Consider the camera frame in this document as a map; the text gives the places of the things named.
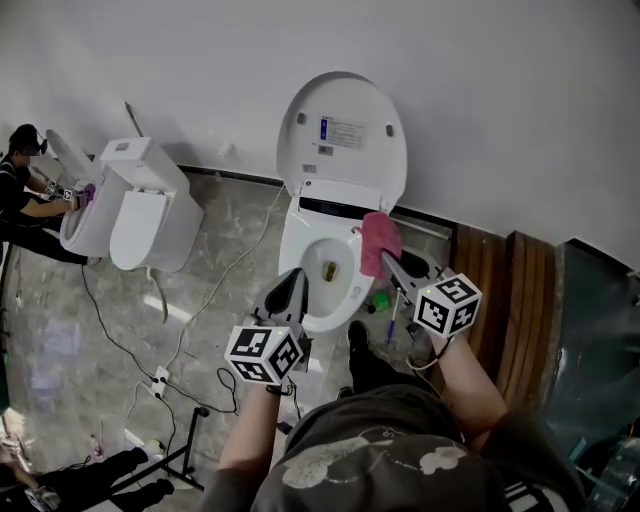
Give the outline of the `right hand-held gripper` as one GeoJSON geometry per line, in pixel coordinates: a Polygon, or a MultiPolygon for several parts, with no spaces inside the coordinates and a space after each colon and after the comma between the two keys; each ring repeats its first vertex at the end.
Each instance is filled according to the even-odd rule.
{"type": "Polygon", "coordinates": [[[414,323],[442,338],[455,336],[474,323],[483,294],[466,275],[428,284],[431,265],[420,255],[402,252],[396,257],[383,251],[381,261],[392,284],[414,306],[414,323]]]}

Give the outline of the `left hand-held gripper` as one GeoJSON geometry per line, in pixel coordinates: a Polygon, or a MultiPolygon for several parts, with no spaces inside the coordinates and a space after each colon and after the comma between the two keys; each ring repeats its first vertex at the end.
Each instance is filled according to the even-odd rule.
{"type": "Polygon", "coordinates": [[[293,372],[308,371],[312,339],[302,321],[308,310],[308,278],[303,268],[286,271],[263,288],[253,309],[233,327],[225,361],[247,383],[280,386],[293,372]],[[291,297],[294,312],[286,310],[291,297]]]}

